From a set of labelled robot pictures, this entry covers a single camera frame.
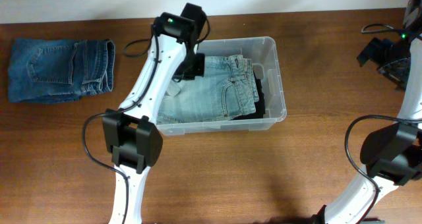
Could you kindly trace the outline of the dark blue jeans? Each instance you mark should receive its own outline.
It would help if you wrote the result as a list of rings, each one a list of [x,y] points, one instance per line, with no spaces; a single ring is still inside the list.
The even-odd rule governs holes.
[[[8,67],[11,103],[64,103],[111,92],[112,40],[17,38]]]

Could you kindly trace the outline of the black garment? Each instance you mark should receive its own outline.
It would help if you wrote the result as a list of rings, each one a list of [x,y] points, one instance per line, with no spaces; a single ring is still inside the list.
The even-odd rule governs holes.
[[[256,92],[258,94],[258,101],[255,102],[255,109],[256,111],[254,113],[248,114],[248,115],[241,115],[233,119],[233,121],[236,120],[247,120],[247,119],[263,119],[265,115],[265,101],[264,101],[264,93],[262,92],[262,83],[261,79],[258,79],[256,77],[256,74],[253,70],[253,66],[251,66],[251,71],[254,74],[255,78],[255,86],[256,86]]]

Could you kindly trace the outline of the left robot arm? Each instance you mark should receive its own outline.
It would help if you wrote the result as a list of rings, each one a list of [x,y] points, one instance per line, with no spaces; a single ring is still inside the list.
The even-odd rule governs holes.
[[[202,29],[209,27],[206,13],[190,3],[180,15],[156,17],[148,57],[133,89],[118,110],[105,112],[106,148],[116,173],[110,223],[141,223],[146,178],[163,146],[156,126],[160,104],[170,83],[203,76],[205,56],[197,49]]]

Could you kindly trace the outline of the light blue jeans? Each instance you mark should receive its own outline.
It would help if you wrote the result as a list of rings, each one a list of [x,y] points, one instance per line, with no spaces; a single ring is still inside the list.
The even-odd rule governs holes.
[[[230,121],[254,113],[258,94],[252,65],[242,55],[206,57],[204,76],[169,83],[157,123]]]

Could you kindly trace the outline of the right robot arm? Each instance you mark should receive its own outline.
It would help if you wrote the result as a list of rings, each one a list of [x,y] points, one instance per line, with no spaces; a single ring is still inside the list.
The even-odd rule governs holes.
[[[393,32],[397,42],[373,38],[357,60],[377,65],[377,71],[405,92],[397,117],[365,115],[347,128],[344,150],[357,175],[333,202],[321,207],[310,223],[366,223],[366,216],[388,193],[421,179],[421,0],[409,0],[402,27],[369,24],[362,34]],[[380,119],[391,124],[370,133],[360,151],[361,166],[349,152],[349,136],[360,121]]]

